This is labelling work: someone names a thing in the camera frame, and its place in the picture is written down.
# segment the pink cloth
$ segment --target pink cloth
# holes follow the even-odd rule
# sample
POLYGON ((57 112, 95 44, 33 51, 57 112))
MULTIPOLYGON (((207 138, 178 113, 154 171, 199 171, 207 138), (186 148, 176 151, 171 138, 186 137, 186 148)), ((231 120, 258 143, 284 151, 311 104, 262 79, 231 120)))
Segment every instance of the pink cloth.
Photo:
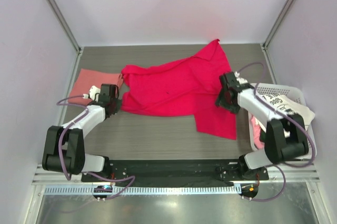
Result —
POLYGON ((254 136, 254 144, 257 149, 264 148, 264 143, 260 141, 261 127, 259 124, 256 125, 256 119, 252 116, 251 124, 253 127, 253 136, 254 136))
POLYGON ((194 115, 197 131, 236 139, 235 115, 215 106, 219 76, 230 71, 219 40, 192 57, 161 66, 127 65, 122 74, 130 91, 123 96, 122 110, 150 116, 194 115))
MULTIPOLYGON (((70 96, 88 94, 92 86, 100 88, 102 84, 114 84, 120 88, 123 84, 122 74, 101 73, 95 70, 81 69, 80 74, 73 86, 73 89, 70 92, 70 96)), ((86 106, 91 101, 91 99, 74 98, 70 99, 69 103, 81 104, 86 106)))

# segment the wrinkled fabric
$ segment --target wrinkled fabric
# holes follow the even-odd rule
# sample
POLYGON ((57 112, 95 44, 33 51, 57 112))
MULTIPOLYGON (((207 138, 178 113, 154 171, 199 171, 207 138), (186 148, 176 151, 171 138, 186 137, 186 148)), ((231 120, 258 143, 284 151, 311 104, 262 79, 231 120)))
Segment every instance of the wrinkled fabric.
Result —
POLYGON ((122 74, 130 91, 123 96, 122 110, 148 116, 194 115, 197 131, 236 139, 235 115, 215 106, 219 76, 230 71, 218 39, 192 57, 164 65, 127 65, 122 74))

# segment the white plastic basket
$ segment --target white plastic basket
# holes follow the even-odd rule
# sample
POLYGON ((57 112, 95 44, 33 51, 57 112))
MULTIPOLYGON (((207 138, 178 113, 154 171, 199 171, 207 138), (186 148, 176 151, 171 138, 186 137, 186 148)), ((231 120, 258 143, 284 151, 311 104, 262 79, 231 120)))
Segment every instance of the white plastic basket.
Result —
MULTIPOLYGON (((301 92, 301 90, 299 90, 296 87, 260 83, 257 88, 257 92, 261 95, 263 94, 283 94, 289 99, 291 99, 292 101, 306 106, 303 93, 301 92)), ((255 147, 255 144, 254 144, 253 126, 251 123, 251 118, 252 118, 252 115, 248 113, 249 137, 250 137, 251 147, 252 147, 252 150, 256 151, 257 148, 255 147)), ((311 139, 314 142, 315 149, 317 149, 311 125, 308 127, 307 132, 309 133, 311 139)), ((301 156, 299 158, 309 159, 311 155, 312 155, 312 149, 309 144, 308 154, 301 156)))

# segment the gray wooden tabletop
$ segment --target gray wooden tabletop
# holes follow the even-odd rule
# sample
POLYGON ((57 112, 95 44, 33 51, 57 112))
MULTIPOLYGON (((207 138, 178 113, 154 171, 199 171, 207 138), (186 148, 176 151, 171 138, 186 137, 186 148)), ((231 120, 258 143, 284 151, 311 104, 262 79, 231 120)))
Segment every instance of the gray wooden tabletop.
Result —
MULTIPOLYGON (((127 64, 149 67, 194 55, 204 45, 154 45, 85 47, 81 68, 120 73, 127 64)), ((254 61, 265 62, 259 44, 222 45, 233 70, 254 61)), ((242 76, 253 83, 259 80, 262 67, 246 69, 242 76)), ((265 76, 264 83, 271 83, 265 76)), ((121 95, 127 91, 123 85, 121 95)), ((65 121, 81 112, 67 109, 65 121)), ((237 115, 237 140, 198 133, 193 116, 153 117, 120 111, 95 127, 85 138, 88 154, 110 159, 204 159, 237 158, 251 151, 247 112, 237 115)))

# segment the white wall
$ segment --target white wall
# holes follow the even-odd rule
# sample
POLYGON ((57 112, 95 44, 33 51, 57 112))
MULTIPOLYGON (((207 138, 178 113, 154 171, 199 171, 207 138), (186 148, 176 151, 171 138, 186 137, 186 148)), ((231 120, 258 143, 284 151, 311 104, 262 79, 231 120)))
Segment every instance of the white wall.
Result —
POLYGON ((269 52, 280 84, 296 86, 316 113, 315 161, 337 210, 337 0, 296 0, 269 52))
POLYGON ((264 42, 286 0, 56 0, 82 46, 264 42))
POLYGON ((0 0, 0 217, 22 223, 75 50, 46 0, 0 0))

